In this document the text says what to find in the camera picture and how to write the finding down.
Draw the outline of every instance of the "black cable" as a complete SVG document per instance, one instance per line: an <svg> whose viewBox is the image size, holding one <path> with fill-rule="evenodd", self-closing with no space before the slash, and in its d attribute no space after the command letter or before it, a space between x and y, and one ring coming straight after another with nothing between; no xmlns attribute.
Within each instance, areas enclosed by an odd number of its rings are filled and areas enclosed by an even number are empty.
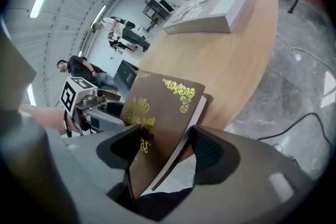
<svg viewBox="0 0 336 224"><path fill-rule="evenodd" d="M309 115L314 115L314 116L318 119L318 121L319 121L319 123L320 123L320 125L321 125L323 138L326 140L326 142L327 142L328 145L330 146L330 159L331 159L332 154L333 154L333 147L332 147L332 145L331 145L329 139L326 137L326 134L324 133L323 124L322 124L322 121L321 121L320 117L319 117L315 112L310 112L310 113L308 113L308 114L302 116L301 118L299 118L298 120L296 120L293 124L291 124L287 129L285 129L282 133L275 134L275 135L270 135L270 136L265 136L265 137L261 137L261 138L257 138L256 140L261 141L261 140L265 140L265 139L270 139L270 138L273 138L273 137L281 136L281 135L287 133L287 132L288 132L290 129L292 129L296 124L298 124L300 121L302 121L305 117L307 117L307 116L309 116Z"/></svg>

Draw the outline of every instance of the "wooden table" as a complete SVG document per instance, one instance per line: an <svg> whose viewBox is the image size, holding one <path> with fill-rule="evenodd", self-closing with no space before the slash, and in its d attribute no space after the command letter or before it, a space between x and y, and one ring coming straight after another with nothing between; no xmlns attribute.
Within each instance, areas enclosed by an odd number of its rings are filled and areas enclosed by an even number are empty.
<svg viewBox="0 0 336 224"><path fill-rule="evenodd" d="M277 26L278 0L248 0L231 34L162 31L139 68L205 85L214 101L202 125L223 130L264 75Z"/></svg>

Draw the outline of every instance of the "jeans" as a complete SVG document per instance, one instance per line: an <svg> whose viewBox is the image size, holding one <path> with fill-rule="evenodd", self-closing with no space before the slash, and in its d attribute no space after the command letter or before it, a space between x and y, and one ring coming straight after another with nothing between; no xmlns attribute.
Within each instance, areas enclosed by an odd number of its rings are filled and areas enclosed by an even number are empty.
<svg viewBox="0 0 336 224"><path fill-rule="evenodd" d="M122 38L127 40L132 44L139 45L143 48L143 50L147 50L150 44L144 40L142 37L134 33L130 28L125 27L122 31Z"/></svg>
<svg viewBox="0 0 336 224"><path fill-rule="evenodd" d="M96 83L98 84L98 87L100 87L103 90L118 91L113 78L107 73L104 72L98 73L98 76L95 77L95 80Z"/></svg>

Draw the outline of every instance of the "gray box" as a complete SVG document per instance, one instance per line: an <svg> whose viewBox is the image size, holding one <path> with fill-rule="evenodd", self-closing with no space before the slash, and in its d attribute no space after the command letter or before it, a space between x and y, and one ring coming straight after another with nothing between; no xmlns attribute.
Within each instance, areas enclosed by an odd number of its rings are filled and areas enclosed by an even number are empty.
<svg viewBox="0 0 336 224"><path fill-rule="evenodd" d="M231 33L247 0L190 0L163 26L167 34L190 32Z"/></svg>

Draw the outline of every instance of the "black shirt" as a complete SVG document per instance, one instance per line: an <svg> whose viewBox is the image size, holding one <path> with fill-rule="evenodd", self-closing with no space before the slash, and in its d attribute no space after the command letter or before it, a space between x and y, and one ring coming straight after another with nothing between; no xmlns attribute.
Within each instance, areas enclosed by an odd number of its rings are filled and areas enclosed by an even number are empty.
<svg viewBox="0 0 336 224"><path fill-rule="evenodd" d="M92 73L83 65L83 60L87 60L85 57L71 56L68 61L68 70L73 77L81 77L91 82L92 84L97 85L96 80L92 76ZM95 72L100 73L104 72L99 67L91 64Z"/></svg>

